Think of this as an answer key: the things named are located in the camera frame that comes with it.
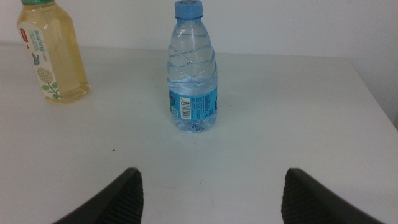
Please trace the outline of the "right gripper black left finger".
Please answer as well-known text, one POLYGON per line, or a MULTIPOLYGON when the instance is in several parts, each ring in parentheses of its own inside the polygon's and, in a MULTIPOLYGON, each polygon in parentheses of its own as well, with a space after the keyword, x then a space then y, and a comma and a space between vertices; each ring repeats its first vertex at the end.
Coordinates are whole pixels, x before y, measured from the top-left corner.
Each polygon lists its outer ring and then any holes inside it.
POLYGON ((130 167, 57 223, 140 224, 143 208, 142 176, 138 169, 130 167))

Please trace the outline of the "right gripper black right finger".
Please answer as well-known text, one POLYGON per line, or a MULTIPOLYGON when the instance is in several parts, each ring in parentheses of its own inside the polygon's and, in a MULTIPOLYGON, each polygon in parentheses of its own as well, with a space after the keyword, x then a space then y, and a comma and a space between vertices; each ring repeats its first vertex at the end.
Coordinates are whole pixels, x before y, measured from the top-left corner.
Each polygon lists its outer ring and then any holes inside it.
POLYGON ((291 224, 382 223, 299 168, 289 168, 285 175, 281 214, 284 223, 291 224))

